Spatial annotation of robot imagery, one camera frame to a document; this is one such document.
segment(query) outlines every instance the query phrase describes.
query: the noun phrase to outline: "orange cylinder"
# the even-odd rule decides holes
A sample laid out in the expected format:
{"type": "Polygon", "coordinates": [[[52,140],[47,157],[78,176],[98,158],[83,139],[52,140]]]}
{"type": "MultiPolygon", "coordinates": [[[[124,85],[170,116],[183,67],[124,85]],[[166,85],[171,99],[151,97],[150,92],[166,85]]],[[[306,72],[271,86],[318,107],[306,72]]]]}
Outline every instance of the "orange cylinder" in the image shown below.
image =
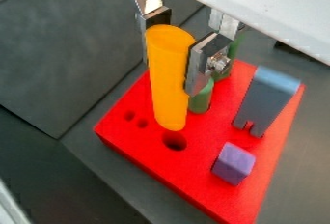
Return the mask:
{"type": "Polygon", "coordinates": [[[146,31],[147,56],[155,118],[168,130],[186,125],[188,95],[184,74],[194,37],[180,28],[155,25],[146,31]]]}

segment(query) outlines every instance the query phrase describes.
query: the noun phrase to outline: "red base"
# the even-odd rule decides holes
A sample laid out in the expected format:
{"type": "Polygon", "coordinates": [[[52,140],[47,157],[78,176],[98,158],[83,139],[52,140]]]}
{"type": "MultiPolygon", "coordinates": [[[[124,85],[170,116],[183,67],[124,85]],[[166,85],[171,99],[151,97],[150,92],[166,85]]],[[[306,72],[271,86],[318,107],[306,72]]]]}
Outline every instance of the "red base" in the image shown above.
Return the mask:
{"type": "Polygon", "coordinates": [[[188,113],[179,132],[164,130],[155,121],[146,73],[95,127],[106,145],[216,221],[239,224],[255,220],[305,90],[302,86],[265,137],[257,139],[231,126],[254,71],[237,60],[231,77],[215,84],[210,110],[188,113]],[[227,141],[257,157],[251,174],[237,187],[210,172],[227,141]]]}

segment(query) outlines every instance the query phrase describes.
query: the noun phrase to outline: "gray-blue block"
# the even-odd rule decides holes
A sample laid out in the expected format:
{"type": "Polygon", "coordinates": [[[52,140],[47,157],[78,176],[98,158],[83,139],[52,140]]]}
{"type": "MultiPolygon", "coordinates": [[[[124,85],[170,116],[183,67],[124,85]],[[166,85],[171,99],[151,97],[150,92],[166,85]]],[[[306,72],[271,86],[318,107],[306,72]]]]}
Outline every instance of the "gray-blue block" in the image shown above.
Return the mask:
{"type": "Polygon", "coordinates": [[[211,172],[231,185],[238,185],[251,173],[254,162],[255,156],[227,142],[215,160],[211,172]]]}
{"type": "Polygon", "coordinates": [[[251,122],[250,134],[261,138],[297,93],[299,85],[298,79],[266,67],[259,67],[233,125],[243,129],[246,123],[251,122]]]}

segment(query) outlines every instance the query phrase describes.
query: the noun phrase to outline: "small purple block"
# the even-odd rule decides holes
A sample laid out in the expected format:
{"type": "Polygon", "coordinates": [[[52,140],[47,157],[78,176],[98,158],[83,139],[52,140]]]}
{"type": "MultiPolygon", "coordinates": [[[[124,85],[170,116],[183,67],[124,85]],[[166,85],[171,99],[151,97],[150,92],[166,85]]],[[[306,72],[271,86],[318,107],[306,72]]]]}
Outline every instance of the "small purple block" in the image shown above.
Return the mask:
{"type": "Polygon", "coordinates": [[[231,185],[238,185],[253,170],[255,156],[231,143],[226,143],[211,172],[231,185]]]}

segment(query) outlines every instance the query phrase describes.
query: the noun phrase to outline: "hole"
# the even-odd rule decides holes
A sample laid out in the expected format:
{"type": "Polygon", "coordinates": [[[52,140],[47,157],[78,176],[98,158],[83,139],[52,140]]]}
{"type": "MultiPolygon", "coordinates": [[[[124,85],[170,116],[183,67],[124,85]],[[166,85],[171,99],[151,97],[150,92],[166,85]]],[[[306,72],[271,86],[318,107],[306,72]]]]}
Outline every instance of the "hole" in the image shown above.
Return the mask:
{"type": "Polygon", "coordinates": [[[138,127],[144,128],[147,125],[148,125],[147,120],[140,119],[140,120],[138,121],[138,127]]]}
{"type": "Polygon", "coordinates": [[[163,135],[166,146],[174,151],[183,151],[187,147],[187,141],[183,135],[174,131],[167,131],[163,135]]]}
{"type": "Polygon", "coordinates": [[[128,111],[128,112],[126,113],[126,115],[124,115],[124,119],[126,119],[127,121],[131,121],[131,120],[134,119],[134,117],[135,117],[135,113],[134,113],[132,111],[128,111]]]}

